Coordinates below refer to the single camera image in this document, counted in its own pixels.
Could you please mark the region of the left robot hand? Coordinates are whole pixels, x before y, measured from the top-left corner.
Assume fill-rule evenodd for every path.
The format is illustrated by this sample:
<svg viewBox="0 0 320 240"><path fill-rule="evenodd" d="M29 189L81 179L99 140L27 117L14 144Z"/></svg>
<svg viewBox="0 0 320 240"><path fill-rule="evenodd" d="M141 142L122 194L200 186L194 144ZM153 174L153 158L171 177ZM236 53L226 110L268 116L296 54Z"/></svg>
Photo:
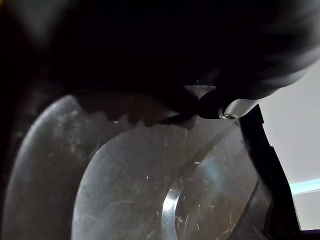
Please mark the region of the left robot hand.
<svg viewBox="0 0 320 240"><path fill-rule="evenodd" d="M234 119L320 58L317 0L3 0L1 64L70 89L155 91Z"/></svg>

